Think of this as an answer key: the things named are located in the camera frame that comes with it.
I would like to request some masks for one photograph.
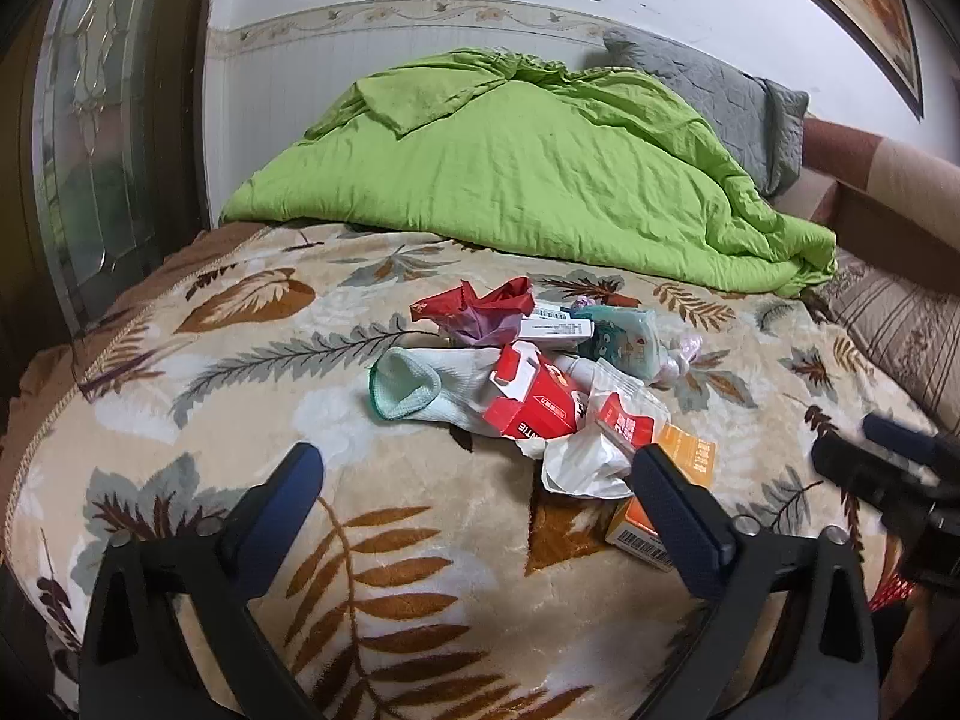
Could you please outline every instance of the pink plastic wrapper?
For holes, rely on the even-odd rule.
[[[455,290],[418,300],[410,306],[410,317],[414,322],[432,319],[464,346],[507,346],[520,334],[520,319],[533,310],[530,279],[517,276],[483,298],[462,281]]]

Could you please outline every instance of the floral wallpaper border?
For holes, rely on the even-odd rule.
[[[400,26],[502,29],[562,37],[603,47],[604,30],[618,25],[573,10],[501,0],[363,0],[304,10],[229,31],[208,33],[208,56],[226,58],[318,35]]]

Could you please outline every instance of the metal bolt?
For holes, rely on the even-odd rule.
[[[845,531],[839,525],[827,525],[826,528],[823,528],[821,533],[838,546],[843,546],[847,543],[847,541],[850,540],[850,537],[847,535],[847,531]]]
[[[122,547],[124,544],[130,543],[133,538],[133,534],[124,528],[122,531],[117,531],[109,538],[109,545],[112,547]]]
[[[219,517],[204,517],[197,523],[197,536],[213,536],[223,527],[224,522]]]
[[[738,517],[733,517],[733,530],[742,536],[756,536],[760,532],[760,522],[749,514],[739,514]]]

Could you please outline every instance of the bed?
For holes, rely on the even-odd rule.
[[[384,423],[368,406],[379,353],[442,343],[430,322],[411,324],[411,303],[461,278],[481,292],[518,275],[539,298],[652,307],[667,335],[700,332],[689,375],[658,394],[676,424],[717,442],[723,506],[781,533],[841,524],[868,596],[887,581],[896,544],[815,476],[808,450],[871,410],[932,426],[800,301],[430,233],[234,223],[28,371],[0,466],[5,555],[22,589],[77,648],[111,533],[161,538],[227,512],[307,440],[323,453],[323,492],[251,611],[318,707],[398,720],[630,716],[698,619],[676,572],[604,543],[611,504],[545,493],[512,442]],[[211,695],[232,704],[189,605],[179,614]]]

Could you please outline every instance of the green blanket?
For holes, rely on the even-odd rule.
[[[354,83],[222,219],[313,217],[795,295],[832,232],[773,211],[709,125],[651,76],[464,49]]]

